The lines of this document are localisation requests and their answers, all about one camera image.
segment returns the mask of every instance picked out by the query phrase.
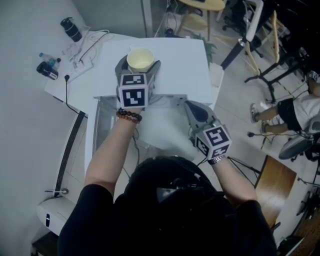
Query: black shirt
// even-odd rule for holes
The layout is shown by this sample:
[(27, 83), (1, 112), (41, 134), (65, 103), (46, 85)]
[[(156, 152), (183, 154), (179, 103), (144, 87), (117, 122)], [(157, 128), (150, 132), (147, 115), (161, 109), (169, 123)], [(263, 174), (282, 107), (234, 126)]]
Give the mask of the black shirt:
[[(236, 209), (207, 192), (205, 181), (193, 163), (171, 157), (141, 164), (115, 203), (104, 187), (87, 185), (60, 233), (58, 254), (276, 255), (259, 203), (247, 201)], [(178, 189), (159, 202), (157, 188), (191, 184), (198, 189)]]

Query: white desk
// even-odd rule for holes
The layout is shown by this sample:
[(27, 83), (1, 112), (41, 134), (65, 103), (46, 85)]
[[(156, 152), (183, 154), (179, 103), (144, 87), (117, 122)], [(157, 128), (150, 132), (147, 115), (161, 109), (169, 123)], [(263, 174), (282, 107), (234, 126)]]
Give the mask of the white desk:
[[(114, 68), (118, 61), (127, 54), (127, 51), (129, 50), (126, 49), (125, 54), (123, 54), (123, 52), (119, 53), (115, 50), (110, 51), (110, 49), (114, 49), (115, 47), (117, 49), (122, 49), (123, 51), (125, 47), (128, 48), (128, 44), (125, 41), (127, 41), (127, 39), (132, 39), (130, 36), (110, 34), (106, 35), (104, 40), (107, 40), (108, 37), (110, 40), (103, 44), (98, 58), (94, 58), (94, 67), (68, 84), (68, 104), (89, 114), (86, 147), (87, 145), (93, 144), (92, 138), (94, 127), (93, 124), (90, 123), (94, 121), (94, 117), (92, 116), (94, 113), (93, 106), (96, 106), (98, 101), (93, 97), (115, 94), (117, 80)], [(202, 52), (204, 50), (201, 48), (201, 45), (199, 47), (201, 42), (191, 40), (189, 42), (190, 44), (185, 44), (187, 40), (189, 39), (177, 38), (173, 40), (172, 38), (144, 38), (128, 40), (128, 42), (130, 41), (130, 46), (152, 48), (151, 50), (155, 53), (156, 59), (161, 60), (161, 67), (156, 79), (156, 82), (159, 84), (158, 86), (156, 84), (155, 94), (166, 94), (165, 89), (168, 89), (168, 86), (174, 87), (175, 83), (178, 81), (173, 77), (175, 83), (170, 83), (170, 80), (166, 79), (166, 75), (164, 75), (166, 72), (170, 72), (172, 76), (175, 74), (179, 74), (180, 76), (184, 75), (182, 77), (184, 82), (178, 85), (179, 90), (177, 90), (177, 93), (179, 94), (179, 92), (185, 90), (185, 93), (183, 94), (188, 95), (189, 100), (206, 103), (213, 109), (217, 101), (224, 71), (221, 66), (212, 64), (210, 66), (209, 75), (206, 55)], [(162, 46), (163, 49), (163, 45), (167, 48), (166, 52), (163, 50), (159, 51), (158, 47), (156, 47)], [(90, 47), (90, 42), (85, 42), (83, 50), (85, 51), (88, 47)], [(183, 59), (183, 64), (179, 63), (179, 60), (176, 59), (178, 56), (176, 53), (179, 53), (179, 56)], [(95, 51), (93, 50), (89, 52), (86, 57), (89, 58), (94, 55)], [(64, 102), (66, 99), (66, 83), (64, 76), (68, 74), (72, 68), (72, 63), (62, 60), (58, 70), (58, 79), (49, 80), (45, 87), (45, 91)], [(140, 140), (170, 152), (173, 155), (183, 156), (190, 160), (194, 158), (197, 150), (189, 141), (188, 119), (182, 106), (175, 109), (147, 108), (142, 116), (143, 121), (138, 125)], [(91, 149), (86, 149), (85, 168), (87, 168), (91, 159), (91, 156), (87, 153), (90, 151), (92, 152)]]

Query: floor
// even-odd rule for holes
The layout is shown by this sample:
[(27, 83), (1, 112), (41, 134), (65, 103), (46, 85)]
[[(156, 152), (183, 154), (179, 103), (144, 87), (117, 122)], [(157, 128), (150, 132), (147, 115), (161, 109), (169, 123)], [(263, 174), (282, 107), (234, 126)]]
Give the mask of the floor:
[[(180, 17), (177, 15), (176, 18), (178, 20), (177, 25), (179, 26)], [(175, 27), (174, 19), (169, 19), (169, 25), (173, 28)], [(211, 15), (211, 37), (209, 41), (214, 43), (217, 47), (217, 49), (215, 49), (215, 54), (213, 55), (213, 61), (217, 64), (222, 63), (230, 52), (231, 47), (233, 46), (232, 44), (235, 44), (232, 40), (224, 42), (217, 38), (217, 35), (237, 37), (237, 34), (230, 29), (222, 31), (222, 25), (223, 15), (220, 22), (216, 22), (216, 13), (213, 13)], [(200, 31), (200, 33), (205, 37), (207, 36), (206, 30)], [(180, 35), (187, 36), (189, 34), (185, 30), (182, 30)], [(274, 58), (268, 42), (266, 42), (260, 50), (264, 54), (264, 58), (260, 58), (255, 53), (253, 53), (253, 56), (257, 65), (263, 71), (274, 63)], [(254, 136), (250, 138), (247, 136), (248, 132), (253, 132), (255, 134), (260, 133), (260, 124), (252, 124), (250, 121), (250, 104), (252, 102), (256, 103), (256, 105), (263, 110), (263, 106), (265, 106), (266, 102), (265, 99), (270, 98), (268, 89), (262, 81), (253, 80), (247, 84), (244, 83), (246, 78), (254, 75), (247, 58), (248, 57), (242, 52), (225, 70), (220, 93), (216, 106), (214, 107), (215, 114), (220, 121), (226, 125), (232, 139), (232, 146), (228, 155), (239, 159), (258, 170), (261, 169), (265, 156), (270, 155), (295, 171), (297, 173), (297, 177), (303, 178), (309, 182), (312, 181), (317, 167), (315, 163), (307, 161), (304, 156), (299, 156), (294, 162), (291, 162), (290, 160), (279, 160), (278, 155), (284, 143), (288, 141), (287, 136), (276, 136), (272, 141), (272, 144), (267, 140), (263, 148), (261, 147), (264, 137)], [(286, 66), (275, 69), (266, 78), (270, 79), (278, 76), (283, 72), (283, 70), (280, 69), (285, 68)], [(290, 92), (296, 90), (294, 95), (298, 96), (307, 89), (306, 85), (297, 89), (303, 83), (301, 82), (301, 77), (296, 77), (294, 74), (285, 77), (280, 81), (280, 83), (282, 86), (280, 84), (275, 85), (276, 99), (288, 95), (286, 90)], [(86, 119), (83, 120), (81, 124), (62, 180), (62, 187), (69, 189), (69, 194), (67, 194), (66, 197), (74, 203), (77, 202), (85, 179), (84, 153), (86, 121)], [(138, 147), (141, 162), (148, 156), (152, 155), (152, 147), (143, 142), (139, 142)], [(124, 164), (124, 168), (129, 175), (134, 171), (137, 164), (137, 158), (138, 152), (135, 149), (133, 142), (131, 142)], [(194, 163), (199, 163), (203, 158), (204, 156), (199, 153), (195, 157)], [(221, 190), (220, 183), (212, 168), (207, 163), (200, 165), (200, 168), (208, 176), (214, 187), (217, 190)], [(242, 170), (253, 183), (256, 182), (257, 178), (252, 171), (246, 168), (242, 168)], [(120, 178), (116, 184), (114, 199), (124, 191), (128, 181), (129, 179), (127, 174), (122, 170)], [(290, 196), (277, 220), (277, 222), (281, 222), (281, 225), (274, 232), (276, 242), (279, 242), (282, 238), (290, 235), (295, 229), (300, 220), (300, 216), (296, 216), (296, 213), (300, 208), (301, 200), (305, 197), (309, 189), (310, 186), (304, 185), (301, 181), (295, 181)]]

